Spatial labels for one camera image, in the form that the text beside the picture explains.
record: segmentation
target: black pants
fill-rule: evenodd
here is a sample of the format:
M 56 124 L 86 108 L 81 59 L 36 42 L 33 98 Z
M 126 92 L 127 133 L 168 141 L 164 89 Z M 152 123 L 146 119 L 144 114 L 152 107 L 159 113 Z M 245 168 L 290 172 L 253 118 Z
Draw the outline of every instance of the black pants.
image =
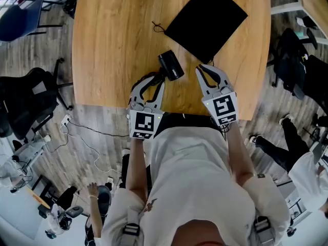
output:
M 318 118 L 318 126 L 328 128 L 328 116 L 322 116 Z
M 263 137 L 256 138 L 256 147 L 261 148 L 264 153 L 272 157 L 278 165 L 289 172 L 296 161 L 305 153 L 309 152 L 309 148 L 305 141 L 297 134 L 297 129 L 289 119 L 284 120 L 282 128 L 285 133 L 288 151 L 276 147 Z
M 309 16 L 303 17 L 303 22 L 306 27 L 317 27 L 316 23 Z
M 61 206 L 64 210 L 67 210 L 72 205 L 74 193 L 76 191 L 77 191 L 77 188 L 74 186 L 71 186 L 70 188 L 68 188 L 67 190 L 64 191 L 64 193 L 56 201 L 56 204 L 58 206 Z

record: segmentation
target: desk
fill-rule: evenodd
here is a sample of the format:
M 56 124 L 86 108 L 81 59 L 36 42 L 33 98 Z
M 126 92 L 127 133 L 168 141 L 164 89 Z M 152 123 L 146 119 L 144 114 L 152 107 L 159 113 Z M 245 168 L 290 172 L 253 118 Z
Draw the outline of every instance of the desk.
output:
M 328 2 L 327 0 L 299 0 L 295 3 L 276 6 L 271 9 L 271 14 L 279 14 L 303 10 L 328 38 Z M 318 43 L 327 44 L 326 39 L 317 39 Z
M 152 21 L 167 28 L 188 1 L 78 0 L 72 49 L 76 102 L 127 107 L 132 85 L 143 75 L 157 71 L 157 56 L 171 49 L 185 76 L 166 82 L 161 109 L 208 114 L 195 73 L 200 62 L 163 33 L 153 31 Z M 249 17 L 216 54 L 214 63 L 235 87 L 240 119 L 250 120 L 268 59 L 270 0 L 234 1 Z M 153 92 L 146 92 L 145 99 Z

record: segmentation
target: strap buckle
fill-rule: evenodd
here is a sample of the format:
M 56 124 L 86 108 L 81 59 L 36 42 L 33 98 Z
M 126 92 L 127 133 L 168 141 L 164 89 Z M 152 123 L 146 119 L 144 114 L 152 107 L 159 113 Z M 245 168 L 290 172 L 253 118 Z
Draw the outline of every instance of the strap buckle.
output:
M 140 226 L 135 223 L 128 223 L 123 228 L 123 234 L 139 236 L 139 233 L 140 233 Z

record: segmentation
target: wooden floor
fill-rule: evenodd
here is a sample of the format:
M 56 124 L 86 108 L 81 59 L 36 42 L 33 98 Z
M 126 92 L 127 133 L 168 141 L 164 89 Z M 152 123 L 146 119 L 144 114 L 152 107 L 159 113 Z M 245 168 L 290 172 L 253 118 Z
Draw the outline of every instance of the wooden floor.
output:
M 272 0 L 272 6 L 295 1 Z M 291 12 L 272 17 L 272 43 L 287 27 L 291 27 L 295 31 L 306 32 L 305 28 L 296 25 L 296 16 L 304 15 L 301 12 Z M 52 71 L 56 59 L 64 57 L 66 62 L 60 67 L 59 80 L 61 83 L 72 81 L 71 46 L 74 20 L 66 16 L 60 7 L 54 7 L 50 12 L 43 13 L 42 24 L 58 24 L 58 22 L 63 23 L 64 27 L 48 29 L 48 33 L 45 35 L 27 36 L 8 44 L 2 44 L 0 46 L 0 75 L 22 76 L 34 67 Z M 312 45 L 306 47 L 310 54 L 328 62 L 327 46 L 319 45 L 317 51 Z M 313 114 L 315 112 L 322 114 L 322 110 L 307 97 L 303 101 L 293 97 L 290 92 L 283 89 L 281 81 L 277 88 L 271 87 L 273 80 L 273 68 L 268 68 L 253 120 L 240 121 L 240 127 L 256 170 L 261 173 L 270 173 L 277 182 L 280 182 L 287 178 L 285 171 L 261 150 L 255 149 L 248 143 L 249 135 L 263 134 L 274 144 L 286 148 L 283 130 L 278 121 L 281 116 L 291 113 L 295 116 L 295 125 L 299 134 L 310 145 L 309 135 L 302 128 L 311 130 Z M 67 112 L 61 105 L 58 106 L 54 112 L 54 118 L 44 127 L 43 133 L 49 133 L 52 137 L 52 141 L 48 145 L 49 151 L 53 151 L 67 141 L 67 135 L 63 135 L 59 130 L 60 122 L 66 113 L 72 116 L 72 121 L 76 124 L 110 134 L 128 134 L 125 109 L 76 105 L 73 88 L 62 89 L 62 94 L 67 104 L 74 105 L 74 110 Z M 68 125 L 68 129 L 73 136 L 68 137 L 68 144 L 54 153 L 46 150 L 45 154 L 34 164 L 34 169 L 39 174 L 48 177 L 60 192 L 63 192 L 68 185 L 77 186 L 81 191 L 79 198 L 76 198 L 77 204 L 82 205 L 85 212 L 88 213 L 87 184 L 92 181 L 105 183 L 109 175 L 117 180 L 119 174 L 115 171 L 104 173 L 97 170 L 94 160 L 98 155 L 83 143 L 80 136 L 89 146 L 100 153 L 97 165 L 104 171 L 121 170 L 121 150 L 129 146 L 129 139 L 101 135 L 84 128 L 77 128 L 72 124 Z

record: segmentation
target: tablet case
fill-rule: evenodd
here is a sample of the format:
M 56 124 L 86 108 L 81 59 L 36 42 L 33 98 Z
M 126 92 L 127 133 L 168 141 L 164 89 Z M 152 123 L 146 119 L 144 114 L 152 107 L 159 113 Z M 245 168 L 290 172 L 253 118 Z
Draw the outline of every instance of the tablet case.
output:
M 165 35 L 207 64 L 246 18 L 232 0 L 190 0 Z

